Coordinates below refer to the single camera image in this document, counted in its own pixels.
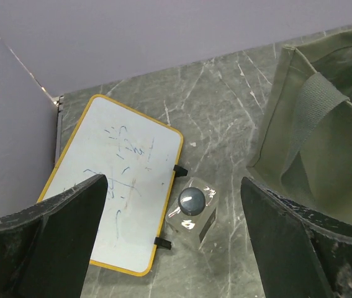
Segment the olive green canvas bag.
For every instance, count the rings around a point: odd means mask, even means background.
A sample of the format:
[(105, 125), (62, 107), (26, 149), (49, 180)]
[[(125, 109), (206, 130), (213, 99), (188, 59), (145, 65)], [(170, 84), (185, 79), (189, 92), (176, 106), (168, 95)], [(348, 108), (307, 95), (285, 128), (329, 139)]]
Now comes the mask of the olive green canvas bag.
[(248, 169), (352, 225), (352, 29), (283, 46)]

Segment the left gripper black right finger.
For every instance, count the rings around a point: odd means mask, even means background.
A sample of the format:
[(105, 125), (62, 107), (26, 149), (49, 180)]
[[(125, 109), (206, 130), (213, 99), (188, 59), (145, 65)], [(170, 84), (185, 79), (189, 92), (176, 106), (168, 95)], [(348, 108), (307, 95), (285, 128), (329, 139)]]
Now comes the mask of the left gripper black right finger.
[(240, 194), (266, 297), (352, 297), (352, 225), (247, 177)]

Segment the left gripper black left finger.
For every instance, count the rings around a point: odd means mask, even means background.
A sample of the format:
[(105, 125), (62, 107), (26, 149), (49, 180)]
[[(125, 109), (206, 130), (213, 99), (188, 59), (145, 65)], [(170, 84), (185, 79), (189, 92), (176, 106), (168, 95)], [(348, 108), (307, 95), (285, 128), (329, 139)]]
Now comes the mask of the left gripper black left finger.
[(79, 297), (107, 196), (96, 174), (0, 218), (0, 297)]

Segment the clear square bottle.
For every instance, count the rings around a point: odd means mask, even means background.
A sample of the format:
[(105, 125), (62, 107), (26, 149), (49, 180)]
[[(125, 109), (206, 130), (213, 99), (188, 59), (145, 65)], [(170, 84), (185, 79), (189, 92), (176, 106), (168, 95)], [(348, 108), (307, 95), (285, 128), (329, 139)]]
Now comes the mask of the clear square bottle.
[(217, 187), (192, 177), (167, 211), (166, 223), (184, 244), (199, 250), (217, 218), (219, 198)]

